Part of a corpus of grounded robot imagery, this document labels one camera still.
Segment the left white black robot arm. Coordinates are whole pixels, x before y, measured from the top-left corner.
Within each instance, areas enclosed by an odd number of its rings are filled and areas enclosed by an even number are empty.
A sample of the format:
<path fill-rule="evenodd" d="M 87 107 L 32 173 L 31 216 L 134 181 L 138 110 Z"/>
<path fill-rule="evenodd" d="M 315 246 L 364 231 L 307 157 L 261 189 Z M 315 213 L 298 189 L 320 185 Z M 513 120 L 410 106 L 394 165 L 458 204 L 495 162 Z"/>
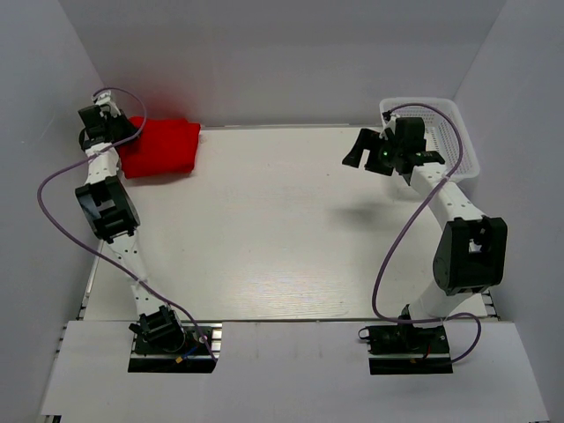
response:
<path fill-rule="evenodd" d="M 96 237 L 133 274 L 130 289 L 138 322 L 131 324 L 130 330 L 152 348 L 176 352 L 184 346 L 187 332 L 170 306 L 146 289 L 147 272 L 137 237 L 140 219 L 122 185 L 120 158 L 113 147 L 133 136 L 137 128 L 117 107 L 109 91 L 99 94 L 91 106 L 80 109 L 78 114 L 85 125 L 79 143 L 90 161 L 85 184 L 75 189 L 75 195 Z"/>

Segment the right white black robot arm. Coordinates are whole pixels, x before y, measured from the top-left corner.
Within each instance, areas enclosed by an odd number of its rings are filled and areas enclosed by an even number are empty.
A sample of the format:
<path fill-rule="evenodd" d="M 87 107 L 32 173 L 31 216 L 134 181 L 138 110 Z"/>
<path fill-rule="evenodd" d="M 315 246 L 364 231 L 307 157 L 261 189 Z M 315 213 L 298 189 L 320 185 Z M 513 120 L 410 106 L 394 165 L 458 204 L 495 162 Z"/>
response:
<path fill-rule="evenodd" d="M 429 209 L 442 229 L 432 263 L 433 280 L 408 304 L 397 330 L 399 344 L 416 352 L 430 339 L 428 327 L 446 320 L 465 300 L 500 284 L 504 273 L 508 226 L 488 217 L 458 187 L 455 170 L 437 152 L 427 149 L 420 117 L 393 115 L 383 131 L 360 131 L 342 163 L 369 172 L 401 175 L 424 197 L 420 211 Z"/>

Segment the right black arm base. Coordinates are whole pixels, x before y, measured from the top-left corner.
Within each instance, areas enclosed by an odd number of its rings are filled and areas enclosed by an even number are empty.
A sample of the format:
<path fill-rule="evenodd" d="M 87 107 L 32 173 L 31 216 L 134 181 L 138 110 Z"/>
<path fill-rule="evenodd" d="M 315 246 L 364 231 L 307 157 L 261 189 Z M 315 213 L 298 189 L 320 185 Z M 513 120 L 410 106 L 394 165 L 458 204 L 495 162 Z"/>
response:
<path fill-rule="evenodd" d="M 367 344 L 371 375 L 448 375 L 453 373 L 443 323 L 376 324 L 358 331 Z"/>

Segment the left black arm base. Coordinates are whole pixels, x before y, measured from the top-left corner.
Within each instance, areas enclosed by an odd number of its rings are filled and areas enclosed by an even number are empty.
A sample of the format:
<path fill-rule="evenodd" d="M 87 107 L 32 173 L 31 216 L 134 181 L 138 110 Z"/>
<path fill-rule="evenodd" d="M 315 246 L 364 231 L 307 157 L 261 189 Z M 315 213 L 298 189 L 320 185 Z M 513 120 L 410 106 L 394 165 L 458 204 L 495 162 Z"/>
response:
<path fill-rule="evenodd" d="M 192 325 L 183 326 L 184 335 L 152 345 L 138 334 L 133 338 L 128 372 L 130 374 L 203 374 L 216 367 L 201 337 Z"/>

